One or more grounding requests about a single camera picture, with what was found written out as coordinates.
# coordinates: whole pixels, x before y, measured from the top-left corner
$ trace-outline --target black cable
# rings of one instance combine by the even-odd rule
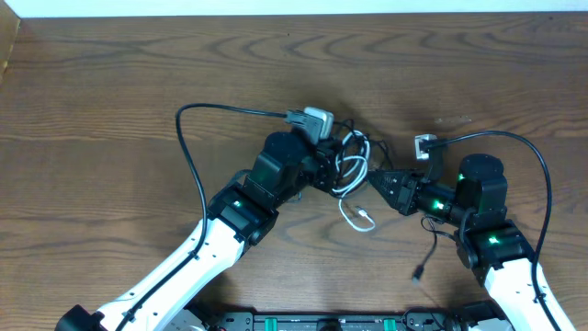
[[[555,321],[555,318],[553,317],[553,315],[549,311],[547,304],[545,303],[545,298],[544,298],[545,293],[541,292],[541,289],[539,288],[539,283],[537,282],[537,266],[539,263],[539,254],[541,253],[541,248],[543,247],[543,242],[545,241],[545,235],[547,234],[547,231],[548,231],[549,218],[551,217],[551,203],[553,200],[552,192],[551,192],[551,176],[549,175],[548,165],[546,164],[545,159],[543,159],[543,155],[541,155],[541,153],[535,147],[535,145],[532,144],[526,138],[521,137],[518,134],[514,134],[514,133],[510,133],[510,132],[506,132],[506,131],[482,131],[482,132],[477,132],[477,133],[472,133],[472,134],[466,134],[461,137],[448,139],[448,140],[444,140],[444,141],[432,141],[431,143],[426,143],[424,145],[424,147],[426,150],[429,150],[432,148],[445,146],[450,143],[457,143],[457,142],[461,142],[461,141],[464,141],[464,140],[467,140],[470,138],[480,137],[480,136],[484,136],[484,135],[505,136],[505,137],[514,138],[517,141],[524,143],[531,150],[533,150],[533,152],[535,153],[535,156],[537,157],[537,159],[539,160],[539,163],[541,164],[541,168],[543,168],[543,174],[545,175],[545,184],[547,187],[547,195],[548,195],[547,208],[545,210],[545,220],[543,221],[543,227],[541,228],[541,233],[539,234],[539,239],[537,240],[537,248],[535,248],[535,255],[533,256],[533,261],[531,263],[531,280],[533,282],[533,289],[535,290],[535,295],[537,296],[535,300],[539,301],[541,308],[543,308],[543,312],[545,312],[545,315],[547,316],[548,320],[551,322],[551,325],[553,326],[553,328],[556,331],[560,331],[560,327],[558,326],[557,322]]]
[[[424,226],[424,223],[423,223],[423,221],[424,221],[424,220],[426,220],[427,218],[430,218],[430,216],[425,216],[425,217],[423,217],[423,218],[421,219],[421,226],[423,227],[423,229],[425,229],[426,231],[428,231],[428,232],[430,232],[430,233],[434,233],[434,234],[436,234],[436,235],[442,235],[442,236],[444,236],[445,238],[449,238],[449,239],[453,240],[454,242],[456,241],[456,238],[453,236],[453,234],[448,234],[447,232],[443,232],[443,231],[436,230],[436,229],[435,229],[435,227],[433,227],[433,228],[431,228],[431,229],[427,229],[427,228]]]
[[[430,229],[427,229],[424,226],[424,224],[423,224],[424,220],[429,221],[429,226],[431,226]],[[433,255],[433,253],[437,249],[437,236],[442,235],[446,238],[453,240],[454,242],[456,241],[456,238],[452,234],[448,234],[446,232],[436,230],[435,225],[433,224],[433,219],[428,215],[425,215],[423,218],[421,218],[421,226],[426,231],[433,234],[433,245],[431,246],[431,249],[429,249],[429,252],[426,254],[426,256],[424,256],[423,262],[421,262],[420,265],[416,266],[416,268],[413,271],[413,284],[414,285],[418,285],[419,281],[421,281],[421,277],[423,276],[423,273],[424,273],[424,265],[429,261],[429,258],[431,258],[431,256]]]
[[[198,257],[198,251],[204,245],[204,241],[206,238],[206,233],[208,229],[208,217],[207,217],[207,203],[206,197],[204,194],[204,188],[202,187],[202,181],[200,180],[200,176],[198,175],[198,171],[194,166],[194,161],[192,160],[192,156],[187,149],[186,141],[184,140],[184,135],[182,134],[182,127],[180,125],[180,117],[182,112],[186,109],[190,108],[218,108],[218,109],[225,109],[231,111],[237,111],[245,114],[252,114],[252,115],[261,115],[261,116],[268,116],[268,117],[276,117],[276,118],[286,118],[286,114],[274,113],[269,111],[263,110],[255,110],[255,109],[248,109],[248,108],[238,108],[232,106],[224,106],[224,105],[216,105],[216,104],[207,104],[207,103],[193,103],[182,106],[180,109],[177,110],[175,114],[175,132],[177,133],[177,140],[180,142],[180,146],[182,147],[182,152],[184,152],[184,156],[186,157],[186,161],[188,167],[190,168],[190,172],[192,172],[192,177],[196,182],[196,186],[198,187],[198,193],[200,195],[200,204],[202,206],[202,232],[200,233],[200,238],[198,239],[198,243],[194,247],[188,256],[180,262],[172,271],[170,271],[165,277],[157,282],[150,290],[145,293],[124,315],[123,319],[120,321],[119,326],[117,326],[116,331],[122,331],[125,325],[134,317],[139,309],[141,309],[142,305],[151,298],[164,284],[170,280],[179,270],[181,270],[188,262],[192,260],[192,258]]]

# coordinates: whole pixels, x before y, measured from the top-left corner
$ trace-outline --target cable connector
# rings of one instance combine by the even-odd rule
[[[365,218],[369,217],[368,212],[359,206],[356,206],[356,211],[359,214],[359,216],[361,216],[361,217],[365,217]]]
[[[421,283],[421,277],[423,276],[423,273],[424,273],[424,266],[423,265],[416,266],[416,269],[413,272],[413,285],[414,286],[419,286],[419,284]]]
[[[329,138],[333,127],[334,116],[332,113],[313,107],[306,107],[304,112],[288,110],[285,122],[294,128],[304,132],[304,135],[312,144]]]

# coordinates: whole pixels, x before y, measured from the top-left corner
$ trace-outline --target wire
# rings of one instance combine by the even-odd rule
[[[367,211],[363,210],[360,207],[357,207],[359,215],[361,217],[366,218],[371,223],[369,227],[360,227],[357,226],[343,210],[343,199],[345,198],[345,196],[353,190],[359,188],[365,181],[366,176],[368,175],[368,161],[371,153],[371,146],[366,136],[361,131],[353,130],[350,131],[344,137],[344,139],[342,140],[342,144],[343,146],[346,146],[349,144],[349,142],[352,141],[352,139],[355,140],[357,138],[359,139],[359,141],[363,143],[359,146],[357,155],[346,156],[345,154],[338,154],[335,157],[335,168],[337,169],[337,172],[340,174],[339,179],[350,179],[348,179],[347,183],[343,186],[336,185],[335,188],[333,188],[332,193],[339,199],[339,211],[341,212],[347,223],[349,223],[349,225],[351,225],[351,227],[356,231],[368,232],[376,228],[376,223],[368,215]],[[350,164],[347,163],[349,166],[344,170],[345,162],[350,162]]]
[[[427,220],[429,222],[429,226],[431,227],[430,229],[427,229],[424,226],[424,220]],[[421,226],[423,227],[423,229],[433,234],[433,246],[431,246],[429,252],[426,254],[426,256],[424,256],[423,262],[421,262],[420,265],[416,266],[416,268],[413,271],[413,285],[415,286],[419,285],[421,277],[424,273],[424,265],[429,261],[429,258],[431,258],[431,256],[437,248],[437,236],[442,235],[446,238],[453,240],[454,242],[456,241],[456,238],[452,234],[436,230],[435,225],[433,224],[433,218],[431,216],[425,215],[423,218],[421,218]]]
[[[435,232],[435,226],[433,225],[433,221],[431,221],[431,218],[429,218],[429,217],[424,217],[424,218],[426,218],[427,221],[429,221],[429,225],[431,226],[431,232],[433,233],[434,241],[433,241],[433,246],[431,246],[431,249],[429,249],[429,253],[427,253],[426,256],[424,256],[423,262],[421,262],[421,266],[423,266],[423,267],[426,264],[426,262],[429,260],[429,258],[431,258],[431,256],[435,252],[435,249],[437,248],[437,233]]]
[[[448,145],[451,143],[457,143],[457,142],[461,142],[461,141],[464,141],[467,139],[480,137],[480,136],[484,136],[484,135],[505,136],[505,137],[514,138],[517,141],[524,143],[531,150],[533,150],[533,152],[535,153],[535,156],[537,157],[537,159],[539,160],[539,163],[541,164],[541,168],[543,169],[543,174],[545,175],[545,184],[546,184],[546,188],[547,188],[547,196],[548,196],[547,197],[547,207],[545,210],[545,219],[543,221],[543,227],[541,228],[541,233],[539,234],[539,239],[537,240],[537,247],[535,248],[535,255],[533,256],[533,261],[531,263],[531,280],[533,282],[533,289],[535,290],[535,295],[537,296],[536,301],[537,300],[539,301],[541,308],[543,308],[543,311],[545,312],[545,315],[547,316],[548,320],[551,322],[551,325],[553,326],[553,328],[556,331],[560,331],[560,327],[558,326],[557,322],[555,321],[555,318],[553,317],[553,315],[549,311],[547,304],[545,303],[545,293],[541,292],[541,289],[539,288],[539,283],[537,281],[537,266],[539,264],[539,254],[541,253],[541,248],[543,247],[543,242],[545,241],[545,236],[548,231],[549,218],[551,217],[551,204],[553,201],[552,192],[551,192],[551,176],[549,175],[548,165],[546,164],[545,159],[543,158],[543,155],[541,155],[541,153],[535,147],[535,145],[532,144],[526,138],[521,137],[518,134],[514,134],[514,133],[510,133],[510,132],[506,132],[506,131],[482,131],[482,132],[477,132],[477,133],[472,133],[472,134],[466,134],[464,136],[460,136],[460,137],[445,140],[445,141],[432,141],[431,143],[426,143],[424,145],[424,147],[426,150],[429,150],[432,148],[445,146],[445,145]]]
[[[177,266],[175,266],[172,271],[170,271],[167,275],[165,275],[161,280],[159,280],[150,290],[147,291],[124,315],[123,319],[120,321],[119,326],[117,326],[116,331],[121,331],[125,325],[132,320],[134,315],[137,313],[139,309],[141,309],[142,305],[149,300],[156,293],[164,284],[170,280],[179,270],[181,270],[188,262],[198,256],[198,251],[204,245],[204,241],[206,238],[206,233],[208,229],[208,217],[207,217],[207,204],[206,204],[206,197],[204,194],[204,188],[202,187],[202,181],[200,180],[200,176],[198,175],[198,171],[194,166],[194,161],[192,160],[192,156],[188,151],[186,141],[184,140],[184,135],[182,134],[182,127],[180,123],[180,117],[182,112],[186,109],[190,108],[218,108],[218,109],[225,109],[231,110],[236,112],[241,112],[245,114],[252,114],[252,115],[261,115],[261,116],[268,116],[268,117],[276,117],[276,118],[286,118],[286,114],[274,113],[269,111],[263,110],[255,110],[255,109],[248,109],[248,108],[238,108],[232,106],[224,106],[224,105],[216,105],[216,104],[208,104],[208,103],[193,103],[182,106],[180,109],[177,110],[175,114],[175,132],[177,134],[177,140],[182,147],[182,152],[184,152],[184,156],[186,157],[186,161],[188,167],[190,168],[190,172],[192,173],[192,177],[198,187],[198,194],[200,195],[200,204],[202,206],[202,232],[200,233],[200,238],[198,239],[198,243],[194,247],[194,249],[188,254],[188,256],[182,260]]]
[[[449,239],[451,239],[451,240],[453,240],[453,241],[456,241],[456,237],[454,237],[454,236],[453,236],[453,234],[448,234],[447,232],[443,232],[443,231],[436,230],[434,226],[433,226],[433,227],[431,227],[431,229],[427,229],[427,227],[426,227],[426,226],[424,226],[424,223],[423,223],[423,221],[424,221],[424,220],[426,220],[426,219],[430,219],[430,218],[431,218],[431,216],[424,216],[424,217],[421,219],[421,226],[423,227],[423,229],[425,229],[426,231],[428,231],[428,232],[430,232],[430,233],[434,233],[434,234],[436,234],[436,235],[442,235],[442,236],[444,236],[445,238],[449,238]]]

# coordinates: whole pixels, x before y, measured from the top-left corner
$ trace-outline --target wood grain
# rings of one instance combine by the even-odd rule
[[[175,140],[182,104],[355,118],[417,166],[412,137],[524,134],[548,161],[552,224],[541,263],[588,329],[588,16],[585,14],[31,19],[0,86],[0,329],[53,329],[74,304],[109,302],[195,226],[198,194]],[[202,110],[185,132],[208,195],[251,167],[279,120]],[[483,138],[448,152],[503,159],[508,207],[534,244],[545,211],[537,160]],[[259,311],[392,311],[487,298],[441,240],[373,190],[377,231],[349,228],[335,200],[304,191],[275,229],[203,296]]]
[[[0,1],[0,84],[4,70],[8,66],[8,59],[18,34],[20,18],[4,2]]]

